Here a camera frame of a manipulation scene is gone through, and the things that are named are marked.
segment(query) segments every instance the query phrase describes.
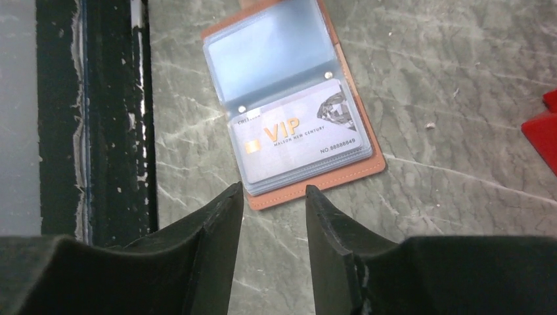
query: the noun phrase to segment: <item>card chip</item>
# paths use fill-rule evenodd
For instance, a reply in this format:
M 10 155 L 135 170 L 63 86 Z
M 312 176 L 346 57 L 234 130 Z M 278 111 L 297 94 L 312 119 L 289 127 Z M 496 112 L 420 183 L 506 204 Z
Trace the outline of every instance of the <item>card chip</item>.
M 246 142 L 246 153 L 254 153 L 261 150 L 261 145 L 259 144 L 259 140 L 253 140 Z

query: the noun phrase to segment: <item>white card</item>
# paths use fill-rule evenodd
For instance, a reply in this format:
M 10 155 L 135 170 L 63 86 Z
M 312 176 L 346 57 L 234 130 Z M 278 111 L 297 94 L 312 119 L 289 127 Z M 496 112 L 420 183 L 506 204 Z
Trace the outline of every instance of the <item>white card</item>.
M 230 122 L 238 164 L 250 184 L 362 145 L 359 114 L 331 79 L 237 116 Z

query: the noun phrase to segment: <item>gray panel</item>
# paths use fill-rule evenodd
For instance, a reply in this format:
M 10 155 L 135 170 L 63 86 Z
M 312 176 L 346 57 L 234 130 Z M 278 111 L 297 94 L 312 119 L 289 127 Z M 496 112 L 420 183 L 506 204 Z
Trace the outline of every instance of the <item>gray panel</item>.
M 0 0 L 0 236 L 39 235 L 35 1 Z

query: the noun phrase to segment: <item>wallet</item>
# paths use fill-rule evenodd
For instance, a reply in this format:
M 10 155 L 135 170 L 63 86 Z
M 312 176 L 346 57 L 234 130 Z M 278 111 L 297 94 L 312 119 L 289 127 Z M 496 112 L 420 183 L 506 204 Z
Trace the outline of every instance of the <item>wallet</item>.
M 323 1 L 240 4 L 202 39 L 250 207 L 384 170 Z

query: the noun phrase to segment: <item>marble tabletop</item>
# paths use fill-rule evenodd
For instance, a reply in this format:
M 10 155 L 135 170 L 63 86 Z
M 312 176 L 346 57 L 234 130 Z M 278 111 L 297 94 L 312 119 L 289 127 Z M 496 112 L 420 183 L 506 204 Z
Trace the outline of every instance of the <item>marble tabletop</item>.
M 557 88 L 555 0 L 325 0 L 388 169 L 326 191 L 393 241 L 557 235 L 557 177 L 520 131 Z M 200 32 L 237 0 L 151 0 L 160 226 L 239 181 Z M 426 128 L 434 123 L 435 128 Z M 314 314 L 303 200 L 244 210 L 229 314 Z

